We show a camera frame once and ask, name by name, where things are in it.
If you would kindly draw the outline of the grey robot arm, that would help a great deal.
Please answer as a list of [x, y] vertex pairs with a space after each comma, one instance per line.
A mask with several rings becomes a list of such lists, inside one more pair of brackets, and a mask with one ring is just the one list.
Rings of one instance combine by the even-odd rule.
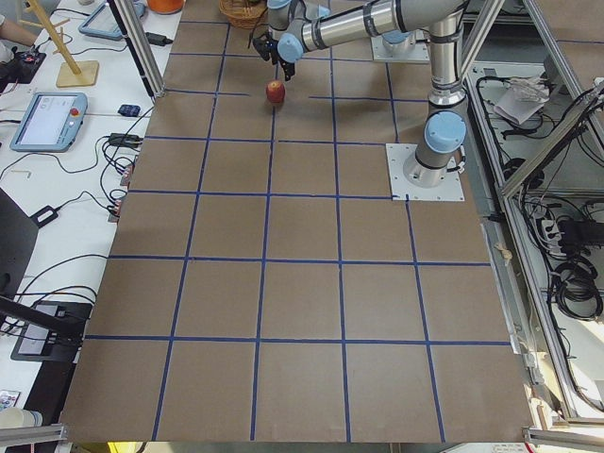
[[413, 52], [427, 52], [424, 34], [421, 30], [402, 32], [393, 30], [383, 33], [377, 38], [377, 42], [383, 47], [383, 53], [390, 57], [401, 57]]
[[416, 34], [426, 39], [429, 62], [403, 63], [399, 81], [407, 90], [428, 89], [428, 117], [423, 136], [404, 164], [406, 179], [435, 188], [466, 135], [461, 117], [465, 92], [461, 84], [463, 1], [368, 1], [331, 12], [312, 1], [270, 1], [268, 29], [252, 45], [260, 56], [278, 64], [291, 78], [294, 66], [309, 52], [342, 43], [375, 41], [390, 54], [408, 49]]

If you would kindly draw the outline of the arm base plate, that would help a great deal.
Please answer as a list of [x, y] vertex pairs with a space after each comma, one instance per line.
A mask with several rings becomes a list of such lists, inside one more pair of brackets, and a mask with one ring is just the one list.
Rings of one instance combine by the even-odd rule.
[[428, 64], [429, 54], [425, 39], [420, 35], [409, 36], [400, 43], [386, 42], [382, 37], [371, 39], [374, 61]]
[[458, 171], [431, 170], [415, 156], [415, 143], [386, 143], [391, 198], [401, 201], [463, 202]]

